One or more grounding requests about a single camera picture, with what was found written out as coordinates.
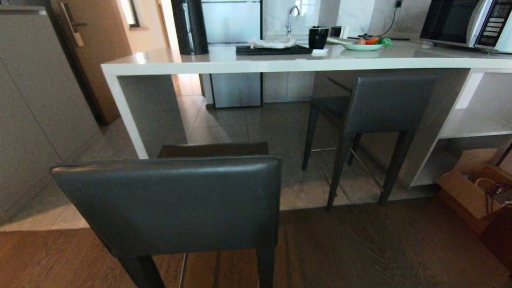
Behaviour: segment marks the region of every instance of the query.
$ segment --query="microwave control panel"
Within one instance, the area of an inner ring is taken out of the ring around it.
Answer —
[[[476,41],[477,45],[495,47],[501,32],[507,23],[510,11],[512,10],[512,0],[494,0],[489,13],[485,18],[482,30]]]

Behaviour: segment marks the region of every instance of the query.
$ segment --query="refrigerator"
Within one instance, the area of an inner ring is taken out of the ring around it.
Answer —
[[[261,38],[261,1],[203,0],[209,46],[248,45]],[[216,108],[262,104],[261,73],[211,74]]]

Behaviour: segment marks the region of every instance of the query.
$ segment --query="black tray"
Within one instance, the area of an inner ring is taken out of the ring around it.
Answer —
[[[313,49],[304,46],[295,45],[291,48],[273,49],[273,48],[255,48],[251,46],[237,46],[237,55],[292,55],[292,54],[311,54]]]

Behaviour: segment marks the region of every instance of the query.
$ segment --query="black cylinder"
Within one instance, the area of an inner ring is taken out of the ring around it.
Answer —
[[[180,54],[208,54],[201,0],[171,0]]]

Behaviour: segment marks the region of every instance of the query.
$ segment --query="breakfast bar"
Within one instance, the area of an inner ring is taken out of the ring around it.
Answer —
[[[314,71],[313,97],[347,95],[328,78],[350,87],[360,73],[437,74],[434,94],[399,175],[406,188],[431,184],[453,168],[458,159],[446,152],[448,148],[501,149],[510,143],[512,55],[413,42],[396,42],[379,51],[326,48],[328,55],[320,57],[237,56],[235,46],[210,47],[205,55],[157,49],[105,63],[102,69],[140,159],[156,158],[162,145],[187,143],[171,79],[172,74],[187,73],[203,74],[207,103],[213,101],[208,74],[215,73]],[[396,136],[365,134],[361,146],[386,167]]]

